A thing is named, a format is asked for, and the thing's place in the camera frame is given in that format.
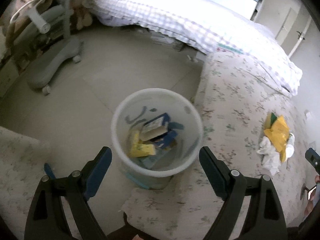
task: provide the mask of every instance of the yellow packaging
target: yellow packaging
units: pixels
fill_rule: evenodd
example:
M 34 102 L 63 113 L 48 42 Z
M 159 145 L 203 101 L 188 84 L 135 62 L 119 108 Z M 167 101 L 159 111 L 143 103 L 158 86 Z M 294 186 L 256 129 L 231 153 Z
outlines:
M 285 161 L 285 147 L 289 138 L 289 128 L 281 115 L 270 129 L 265 129 L 264 134 L 269 138 L 277 152 L 280 153 L 281 162 Z
M 131 143 L 131 150 L 129 157 L 143 157 L 149 155 L 156 155 L 156 149 L 153 144 L 142 144 L 139 140 L 139 131 L 134 130 L 130 133 L 129 142 Z

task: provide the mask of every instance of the plaid blanket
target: plaid blanket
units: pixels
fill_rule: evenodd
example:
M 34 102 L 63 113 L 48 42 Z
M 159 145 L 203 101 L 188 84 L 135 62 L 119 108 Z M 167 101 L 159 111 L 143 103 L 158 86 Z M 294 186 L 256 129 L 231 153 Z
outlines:
M 258 60 L 270 77 L 297 95 L 302 70 L 292 63 L 270 31 L 209 0 L 87 0 L 84 5 L 104 19 L 116 17 L 185 42 L 201 52 L 217 43 Z

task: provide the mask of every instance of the white plastic bucket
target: white plastic bucket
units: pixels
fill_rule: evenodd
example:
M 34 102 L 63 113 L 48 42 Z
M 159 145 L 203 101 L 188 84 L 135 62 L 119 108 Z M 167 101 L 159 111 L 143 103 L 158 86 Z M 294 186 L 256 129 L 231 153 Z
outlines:
M 135 158 L 127 156 L 130 129 L 163 113 L 168 113 L 172 122 L 183 125 L 178 132 L 176 157 L 161 170 L 148 170 L 138 165 Z M 166 89 L 150 88 L 128 96 L 117 107 L 111 122 L 113 146 L 123 163 L 139 174 L 151 177 L 169 177 L 185 170 L 199 154 L 202 146 L 203 127 L 195 107 L 183 96 Z

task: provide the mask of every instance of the bed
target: bed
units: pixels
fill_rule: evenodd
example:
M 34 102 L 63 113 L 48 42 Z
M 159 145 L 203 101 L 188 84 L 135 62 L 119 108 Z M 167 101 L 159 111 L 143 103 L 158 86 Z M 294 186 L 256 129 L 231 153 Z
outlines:
M 287 224 L 298 217 L 305 208 L 300 200 L 307 168 L 305 123 L 291 99 L 281 93 L 281 87 L 261 64 L 250 56 L 233 52 L 210 54 L 204 64 L 195 105 L 203 120 L 203 145 L 230 169 L 255 178 L 262 174 L 271 176 L 261 166 L 261 156 L 256 153 L 267 113 L 284 116 L 296 137 L 295 152 L 271 178 Z M 249 200 L 245 197 L 230 239 L 240 233 Z M 215 195 L 196 161 L 176 175 L 164 190 L 134 189 L 122 209 L 131 225 L 158 239 L 200 240 L 221 207 L 222 200 Z
M 85 0 L 83 5 L 105 25 L 140 25 L 205 54 L 214 52 L 217 44 L 231 47 L 258 60 L 284 94 L 297 94 L 302 71 L 289 60 L 271 32 L 212 1 Z

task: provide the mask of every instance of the pink plush toy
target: pink plush toy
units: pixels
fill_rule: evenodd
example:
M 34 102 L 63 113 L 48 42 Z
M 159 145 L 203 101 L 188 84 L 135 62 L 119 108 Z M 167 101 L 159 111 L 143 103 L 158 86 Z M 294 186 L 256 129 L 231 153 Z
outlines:
M 71 0 L 70 7 L 75 10 L 77 17 L 76 28 L 81 30 L 83 26 L 90 26 L 92 24 L 92 16 L 87 8 L 82 6 L 83 0 Z

